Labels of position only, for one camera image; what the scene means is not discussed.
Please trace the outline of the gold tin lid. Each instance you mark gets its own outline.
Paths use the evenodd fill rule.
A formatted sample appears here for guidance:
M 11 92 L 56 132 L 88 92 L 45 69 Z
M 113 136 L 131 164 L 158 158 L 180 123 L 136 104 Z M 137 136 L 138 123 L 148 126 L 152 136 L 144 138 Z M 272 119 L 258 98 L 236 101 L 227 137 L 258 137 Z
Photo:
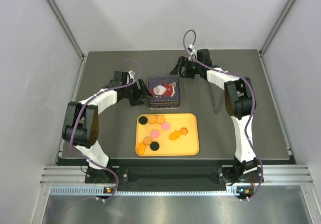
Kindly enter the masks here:
M 178 77 L 150 77 L 147 87 L 152 94 L 150 104 L 178 103 L 181 100 Z

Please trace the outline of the square cookie tin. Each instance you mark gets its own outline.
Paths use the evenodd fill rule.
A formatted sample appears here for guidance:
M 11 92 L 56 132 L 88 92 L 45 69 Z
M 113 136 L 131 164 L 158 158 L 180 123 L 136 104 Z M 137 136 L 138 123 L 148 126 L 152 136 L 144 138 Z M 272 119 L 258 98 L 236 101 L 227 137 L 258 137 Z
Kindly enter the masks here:
M 148 107 L 150 109 L 169 109 L 169 108 L 179 108 L 181 102 L 181 97 L 179 94 L 174 94 L 173 96 L 167 95 L 156 95 L 147 101 Z

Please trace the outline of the metal serving tongs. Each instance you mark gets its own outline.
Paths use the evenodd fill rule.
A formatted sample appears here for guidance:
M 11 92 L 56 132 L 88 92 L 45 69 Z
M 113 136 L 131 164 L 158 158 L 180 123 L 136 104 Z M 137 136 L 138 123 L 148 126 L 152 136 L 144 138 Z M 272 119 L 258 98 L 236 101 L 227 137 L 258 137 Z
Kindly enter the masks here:
M 220 87 L 209 82 L 208 82 L 208 88 L 209 88 L 212 108 L 214 113 L 217 115 L 223 106 L 224 92 Z

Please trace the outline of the yellow plastic tray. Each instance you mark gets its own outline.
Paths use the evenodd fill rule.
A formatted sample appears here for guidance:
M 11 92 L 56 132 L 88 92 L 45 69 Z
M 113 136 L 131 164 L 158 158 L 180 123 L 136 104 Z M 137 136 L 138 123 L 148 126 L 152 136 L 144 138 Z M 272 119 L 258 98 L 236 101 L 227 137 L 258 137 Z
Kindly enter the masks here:
M 141 116 L 162 115 L 165 117 L 163 124 L 149 124 L 141 125 L 138 118 Z M 135 151 L 137 145 L 142 143 L 144 138 L 150 137 L 150 132 L 154 129 L 160 131 L 160 136 L 152 141 L 159 143 L 159 149 L 152 151 L 150 146 L 146 146 L 145 153 L 141 157 L 159 157 L 159 156 L 193 156 L 199 151 L 199 138 L 197 129 L 197 119 L 195 115 L 186 114 L 143 114 L 140 115 L 136 121 L 136 140 Z M 188 134 L 180 135 L 176 140 L 170 140 L 169 135 L 174 131 L 180 131 L 181 128 L 187 128 Z

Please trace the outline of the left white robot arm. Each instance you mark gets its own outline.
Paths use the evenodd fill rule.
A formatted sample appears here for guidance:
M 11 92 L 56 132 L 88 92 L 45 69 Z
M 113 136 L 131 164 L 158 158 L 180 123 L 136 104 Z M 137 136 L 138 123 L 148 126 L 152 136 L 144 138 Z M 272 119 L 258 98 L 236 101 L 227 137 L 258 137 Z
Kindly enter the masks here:
M 128 99 L 130 106 L 137 106 L 143 105 L 147 97 L 152 94 L 142 79 L 134 78 L 133 71 L 115 71 L 114 79 L 97 93 L 68 103 L 62 138 L 85 157 L 86 183 L 108 183 L 116 179 L 110 158 L 98 142 L 99 115 L 123 99 Z

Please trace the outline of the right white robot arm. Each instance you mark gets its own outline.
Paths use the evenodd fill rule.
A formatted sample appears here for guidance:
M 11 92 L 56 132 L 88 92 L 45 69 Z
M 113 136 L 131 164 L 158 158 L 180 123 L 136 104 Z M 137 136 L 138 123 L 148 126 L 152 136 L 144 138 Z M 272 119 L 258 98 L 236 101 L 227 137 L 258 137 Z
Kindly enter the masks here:
M 249 78 L 228 73 L 212 65 L 208 49 L 187 48 L 188 57 L 181 56 L 170 75 L 195 78 L 199 75 L 224 91 L 225 109 L 231 117 L 236 140 L 235 164 L 230 182 L 247 181 L 257 170 L 257 157 L 252 148 L 252 119 L 256 108 Z

